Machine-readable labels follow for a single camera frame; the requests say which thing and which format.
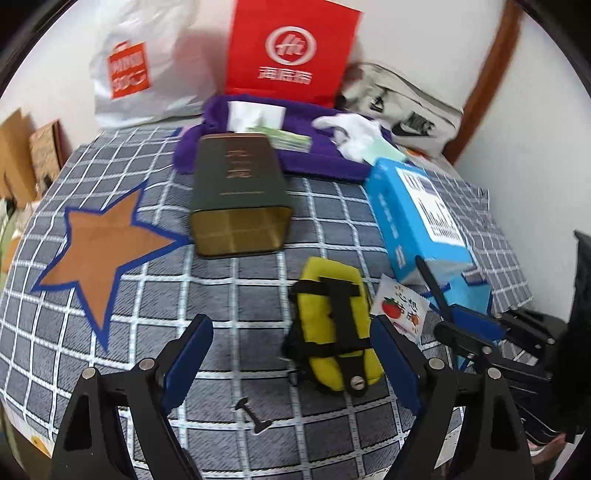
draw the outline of haidilao logo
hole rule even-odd
[[[271,60],[282,65],[303,65],[316,53],[316,39],[304,28],[281,27],[273,31],[265,43]]]

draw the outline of card with tomato illustration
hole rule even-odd
[[[414,290],[382,275],[370,313],[386,315],[400,333],[419,343],[429,301]]]

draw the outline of light blue carton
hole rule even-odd
[[[464,238],[424,170],[379,158],[365,189],[400,283],[424,284],[416,255],[440,285],[471,268]]]

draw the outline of green packet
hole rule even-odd
[[[269,127],[250,127],[246,130],[249,133],[266,135],[271,146],[277,150],[310,153],[312,148],[312,138],[306,135],[293,134],[285,130]]]

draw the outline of gray plaid fabric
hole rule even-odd
[[[386,250],[359,186],[288,179],[294,219],[285,250],[204,260],[189,245],[127,272],[111,320],[109,351],[96,342],[74,291],[30,293],[65,244],[66,206],[100,209],[148,179],[139,218],[188,234],[192,178],[178,175],[172,129],[103,134],[80,147],[47,192],[20,243],[0,303],[0,394],[8,407],[55,441],[84,368],[130,368],[180,336],[196,313],[214,321],[213,345],[184,404],[171,415],[179,441],[206,478],[357,478],[388,467],[413,423],[381,381],[361,399],[293,387],[278,357],[291,324],[287,288],[312,255],[358,268],[373,294],[392,276]],[[434,341],[422,349],[448,361]],[[252,434],[233,405],[242,398],[272,427]],[[140,478],[149,476],[127,409],[121,421]],[[455,412],[450,428],[461,422]]]
[[[532,295],[527,280],[515,252],[492,218],[488,191],[433,170],[426,172],[463,232],[475,261],[476,268],[464,273],[466,282],[488,282],[493,312],[529,303]]]

